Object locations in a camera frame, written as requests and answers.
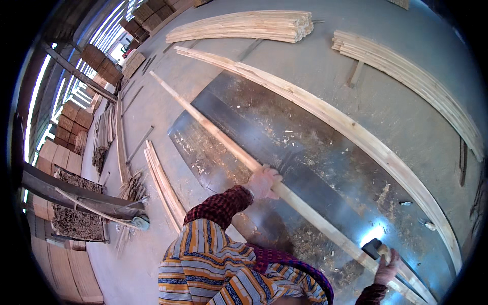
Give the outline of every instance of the person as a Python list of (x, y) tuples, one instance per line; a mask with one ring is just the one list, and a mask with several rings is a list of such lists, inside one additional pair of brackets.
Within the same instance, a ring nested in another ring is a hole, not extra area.
[[(225, 233), (232, 217), (263, 198), (279, 199), (271, 187), (283, 178), (263, 165), (244, 185), (207, 198), (192, 208), (158, 272), (159, 304), (329, 304), (334, 292), (327, 278), (291, 254), (233, 241)], [(381, 258), (374, 284), (357, 305), (379, 304), (398, 271), (392, 249)]]

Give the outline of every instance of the hammer head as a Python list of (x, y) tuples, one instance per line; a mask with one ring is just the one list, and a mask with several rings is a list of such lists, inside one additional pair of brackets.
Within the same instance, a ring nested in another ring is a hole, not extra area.
[(365, 244), (361, 249), (366, 252), (372, 259), (377, 260), (380, 258), (380, 254), (378, 254), (378, 248), (383, 243), (379, 241), (377, 238), (373, 238), (369, 243)]

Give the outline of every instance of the striped shirt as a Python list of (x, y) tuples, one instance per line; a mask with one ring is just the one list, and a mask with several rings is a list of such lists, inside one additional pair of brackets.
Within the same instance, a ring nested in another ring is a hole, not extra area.
[(254, 248), (233, 241), (214, 221), (189, 221), (159, 267), (159, 304), (268, 304), (282, 296), (327, 304), (308, 274), (277, 263), (261, 274), (255, 263)]

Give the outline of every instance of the hand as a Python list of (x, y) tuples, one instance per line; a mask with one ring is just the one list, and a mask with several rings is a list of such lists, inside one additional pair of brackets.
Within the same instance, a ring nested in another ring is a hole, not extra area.
[(254, 199), (271, 198), (279, 199), (271, 187), (274, 183), (283, 180), (283, 177), (278, 174), (276, 169), (270, 168), (269, 164), (264, 164), (260, 169), (252, 174), (249, 181), (243, 185), (254, 195)]
[(393, 248), (391, 249), (391, 261), (388, 265), (386, 265), (386, 257), (383, 254), (380, 259), (378, 271), (376, 271), (376, 275), (374, 276), (374, 283), (386, 286), (397, 274), (398, 269), (400, 268), (399, 262), (400, 255), (397, 250)]

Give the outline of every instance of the warehouse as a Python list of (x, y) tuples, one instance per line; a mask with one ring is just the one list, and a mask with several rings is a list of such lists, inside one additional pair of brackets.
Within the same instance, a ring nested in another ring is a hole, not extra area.
[(17, 107), (20, 207), (48, 283), (67, 302), (156, 302), (187, 212), (269, 164), (281, 198), (233, 215), (230, 239), (291, 253), (338, 304), (395, 248), (383, 303), (440, 303), (481, 228), (488, 121), (477, 63), (437, 13), (420, 0), (62, 1)]

